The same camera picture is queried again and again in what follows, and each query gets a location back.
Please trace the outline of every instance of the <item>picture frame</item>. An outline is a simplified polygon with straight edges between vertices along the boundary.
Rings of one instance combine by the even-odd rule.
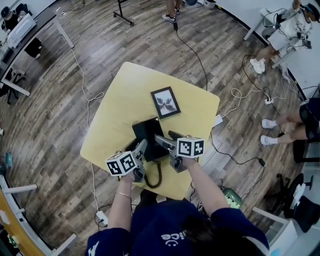
[[[151,96],[159,119],[181,113],[174,92],[170,86],[152,91]]]

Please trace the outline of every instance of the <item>standing person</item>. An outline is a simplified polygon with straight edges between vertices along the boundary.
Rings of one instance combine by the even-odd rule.
[[[265,135],[260,137],[262,145],[288,144],[295,140],[320,139],[320,98],[311,98],[309,102],[302,105],[299,111],[288,112],[276,120],[263,119],[261,124],[265,129],[272,129],[277,125],[287,123],[301,124],[293,132],[278,138]]]
[[[18,15],[14,14],[8,6],[2,9],[1,17],[3,18],[3,21],[4,21],[4,26],[1,25],[1,28],[5,32],[7,30],[12,31],[18,25]],[[25,48],[24,51],[27,54],[29,54],[31,57],[38,59],[41,56],[40,55],[41,48],[42,48],[41,42],[37,38],[35,38],[29,43],[29,45]]]
[[[186,200],[157,203],[157,194],[143,190],[131,214],[130,174],[121,178],[108,216],[108,227],[89,237],[86,256],[265,256],[264,233],[224,194],[195,159],[183,158],[210,219]]]
[[[312,22],[319,22],[320,13],[311,3],[301,6],[301,0],[293,0],[292,7],[281,15],[284,20],[269,38],[270,45],[262,49],[250,60],[254,71],[262,74],[266,70],[265,63],[278,55],[282,49],[287,51],[288,47],[295,46],[299,42],[298,33],[309,35],[312,30]]]
[[[182,0],[165,0],[166,3],[166,10],[168,14],[162,15],[162,19],[167,22],[175,23],[176,22],[176,15],[180,14],[180,7]]]

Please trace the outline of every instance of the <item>floor board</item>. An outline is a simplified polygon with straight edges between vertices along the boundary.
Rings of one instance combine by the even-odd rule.
[[[135,22],[131,27],[120,18],[114,18],[115,1],[94,1],[78,11],[69,11],[60,23],[74,43],[74,53],[85,73],[84,90],[88,98],[106,92],[123,62],[133,62],[188,83],[205,88],[206,79],[197,57],[178,38],[172,24],[164,22],[166,12],[163,0],[128,1],[123,13]],[[53,7],[68,9],[70,3],[58,1]],[[263,44],[251,36],[232,17],[218,9],[186,6],[178,17],[178,34],[198,53],[208,77],[208,91],[220,97],[218,113],[224,115],[238,105],[231,89],[241,90],[245,96],[256,90],[244,73],[259,87],[267,86],[281,113],[298,108],[299,102],[284,83],[278,69],[267,67],[266,75],[256,75],[245,55],[254,55]],[[26,53],[18,65],[26,71],[23,87],[30,97],[19,95],[7,105],[0,98],[0,126],[5,130],[0,137],[1,155],[11,152],[13,168],[7,178],[11,186],[37,184],[36,191],[17,194],[26,216],[52,247],[58,247],[72,233],[78,239],[65,255],[81,255],[90,235],[98,230],[94,215],[93,176],[90,163],[80,157],[80,149],[88,130],[87,102],[81,90],[82,74],[73,53],[59,36],[54,26],[41,37],[43,44],[39,60]],[[252,92],[243,99],[237,110],[230,112],[212,130],[218,150],[231,154],[237,161],[258,156],[266,167],[261,182],[244,197],[242,210],[259,227],[265,220],[251,213],[253,206],[266,209],[264,194],[276,183],[276,174],[295,177],[301,166],[294,163],[292,145],[263,147],[261,134],[276,136],[280,130],[263,130],[261,119],[278,116],[272,105],[263,104],[264,95]],[[101,100],[89,106],[92,120]],[[215,115],[204,109],[208,115]],[[289,132],[292,125],[283,125]],[[237,165],[208,145],[202,165],[213,180],[223,179],[223,185],[240,196],[247,193],[260,178],[263,168],[258,161]],[[99,205],[112,202],[118,181],[97,167],[95,186]],[[133,189],[133,199],[139,197],[139,188]],[[192,201],[197,201],[197,193]],[[110,206],[103,208],[108,213]]]

